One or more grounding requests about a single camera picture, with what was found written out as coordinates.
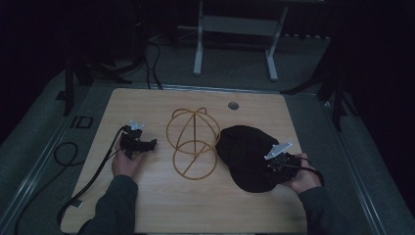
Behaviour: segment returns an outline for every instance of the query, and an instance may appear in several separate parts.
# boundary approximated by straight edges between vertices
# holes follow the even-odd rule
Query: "dark background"
[[[178,24],[197,25],[198,1],[137,2],[144,7],[140,10],[143,16],[139,16],[139,21],[145,19],[148,28],[164,31],[172,40]],[[254,8],[246,5],[250,1],[239,2],[238,14],[274,17],[272,11],[265,11],[270,4],[267,1],[257,1]],[[77,48],[86,49],[98,62],[111,63],[119,44],[114,46],[109,40],[110,34],[99,24],[103,11],[97,9],[106,9],[96,3],[65,0],[0,3],[0,102],[3,111],[0,142],[19,123],[49,80],[64,69],[65,54],[73,41]],[[131,4],[131,1],[105,3],[109,8],[115,3]],[[229,14],[233,12],[229,8],[233,4],[235,1],[212,1],[207,11]],[[352,95],[392,178],[414,213],[415,189],[409,180],[415,176],[410,148],[414,142],[415,121],[411,102],[415,88],[415,2],[326,1],[291,3],[290,6],[283,28],[285,36],[328,36],[332,42],[340,42],[336,44],[341,45],[340,48],[334,50],[339,57],[342,53],[350,55],[346,90]],[[123,24],[117,20],[121,15],[122,9],[119,9],[119,14],[112,15],[110,22]],[[332,64],[327,63],[326,67],[335,66]]]

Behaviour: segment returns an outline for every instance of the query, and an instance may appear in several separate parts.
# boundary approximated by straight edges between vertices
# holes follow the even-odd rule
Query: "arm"
[[[310,165],[307,154],[301,158],[301,166],[315,169]],[[336,208],[319,177],[309,170],[300,170],[297,177],[284,185],[299,196],[307,218],[308,234],[353,234],[345,216]]]
[[[138,186],[133,178],[146,153],[129,159],[116,143],[113,160],[114,179],[106,194],[98,201],[95,216],[83,234],[134,234],[135,202]]]
[[[116,176],[98,201],[84,234],[133,234],[137,189],[131,177]]]
[[[336,208],[326,188],[315,187],[299,194],[307,218],[308,234],[354,234],[348,220]]]

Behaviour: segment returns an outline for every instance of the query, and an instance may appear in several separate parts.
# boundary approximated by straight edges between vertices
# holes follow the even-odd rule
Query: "black hat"
[[[277,139],[257,128],[235,125],[221,130],[216,152],[229,166],[231,176],[240,188],[263,193],[277,185],[276,181],[269,180],[273,169],[264,158],[272,145],[277,144]]]

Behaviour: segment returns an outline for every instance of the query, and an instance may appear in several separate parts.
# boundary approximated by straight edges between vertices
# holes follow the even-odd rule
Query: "gray carpet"
[[[300,41],[282,38],[274,56],[280,76],[277,82],[268,79],[263,52],[218,50],[214,46],[205,50],[202,74],[193,76],[195,48],[162,45],[156,72],[166,89],[190,86],[278,93],[310,78],[327,43],[327,40],[319,39]],[[150,47],[150,63],[156,55],[156,48]],[[134,83],[123,87],[146,87],[143,83],[146,80],[144,70],[125,74],[125,77]],[[12,204],[24,177],[39,156],[46,155],[49,161],[37,189],[62,169],[53,160],[54,148],[48,146],[56,147],[60,143],[72,141],[79,147],[75,161],[82,161],[87,156],[111,92],[121,87],[98,77],[92,88],[76,86],[77,106],[70,117],[62,117],[65,104],[56,101],[55,97],[63,90],[63,84],[62,75],[53,79],[22,123],[0,147],[2,215],[8,212],[5,209]],[[327,188],[338,207],[359,229],[359,234],[415,234],[414,219],[400,198],[361,120],[349,113],[342,117],[344,131],[338,133],[330,121],[331,108],[318,102],[312,95],[316,89],[318,85],[299,95],[287,96],[287,104],[301,146],[310,155],[314,165],[324,173]],[[91,128],[71,128],[75,117],[93,118]],[[54,132],[57,128],[62,129],[61,135]],[[63,162],[67,162],[72,153],[70,146],[64,146],[58,155]],[[71,194],[80,170],[81,166],[70,167],[39,195],[23,215],[20,234],[62,234],[56,223],[56,215]],[[10,221],[6,225],[12,228],[13,223]]]

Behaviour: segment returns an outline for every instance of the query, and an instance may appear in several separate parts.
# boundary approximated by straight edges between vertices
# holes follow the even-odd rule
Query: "black device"
[[[273,169],[273,172],[268,175],[268,180],[276,181],[276,183],[295,178],[301,168],[300,159],[289,153],[281,153],[267,161],[268,167]]]
[[[124,150],[125,155],[131,159],[133,152],[153,151],[157,144],[157,139],[150,142],[141,141],[142,129],[132,129],[126,125],[122,128],[120,147]]]

